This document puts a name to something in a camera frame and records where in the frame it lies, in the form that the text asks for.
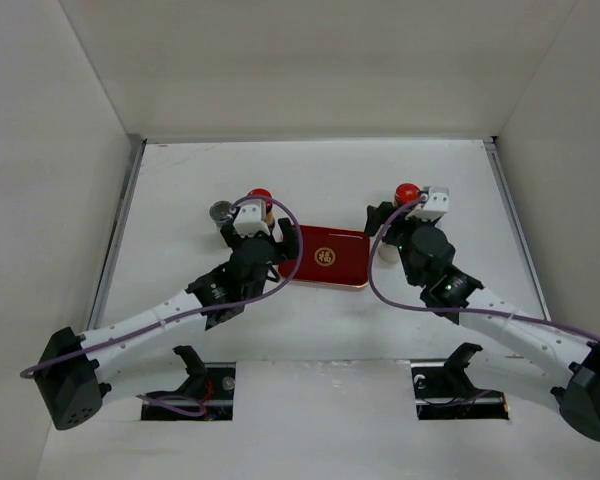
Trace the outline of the black cap white bottle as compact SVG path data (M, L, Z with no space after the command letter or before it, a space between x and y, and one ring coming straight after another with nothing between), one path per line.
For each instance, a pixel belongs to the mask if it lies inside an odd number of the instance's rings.
M395 264L400 260L398 248L394 245L381 242L378 247L378 255L387 263Z

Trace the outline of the red lid chili sauce jar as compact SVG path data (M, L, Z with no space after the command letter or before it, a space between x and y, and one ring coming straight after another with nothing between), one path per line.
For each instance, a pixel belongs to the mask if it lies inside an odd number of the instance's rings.
M269 190L265 188L255 188L250 190L247 195L249 197L255 197L264 203L265 207L265 221L270 233L272 233L276 226L276 220L273 214L273 203L271 202L272 195Z

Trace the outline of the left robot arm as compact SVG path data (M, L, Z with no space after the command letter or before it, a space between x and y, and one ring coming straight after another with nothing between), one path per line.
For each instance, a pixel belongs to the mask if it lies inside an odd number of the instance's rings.
M269 233L240 240L228 261L145 312L97 330L52 334L39 362L21 375L35 382L53 426L73 429L126 397L206 417L207 368L188 341L270 297L267 282L285 287L274 268L299 264L304 240L297 223L283 218L279 225L282 240Z

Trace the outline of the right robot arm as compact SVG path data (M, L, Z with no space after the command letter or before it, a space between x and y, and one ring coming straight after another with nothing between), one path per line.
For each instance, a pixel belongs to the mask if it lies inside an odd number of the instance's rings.
M395 247L409 285L420 288L416 311L433 313L473 330L529 361L529 366L476 367L460 361L444 370L444 384L463 396L493 382L556 412L571 428L600 442L600 336L570 325L534 318L503 301L453 263L455 248L435 222L423 219L430 198L397 207L390 202L366 209L364 234L375 245Z

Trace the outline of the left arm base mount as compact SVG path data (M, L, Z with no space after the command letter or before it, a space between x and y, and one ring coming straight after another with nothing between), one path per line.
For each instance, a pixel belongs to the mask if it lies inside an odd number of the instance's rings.
M191 346L174 348L183 361L186 376L172 389L145 394L141 421L231 421L234 412L237 366L235 363L204 363Z

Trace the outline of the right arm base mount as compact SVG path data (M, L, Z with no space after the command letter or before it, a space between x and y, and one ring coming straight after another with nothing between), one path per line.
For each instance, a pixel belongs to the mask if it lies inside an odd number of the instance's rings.
M482 347L461 344L447 359L419 360L410 365L416 415L421 421L508 420L502 392L476 388L466 374Z

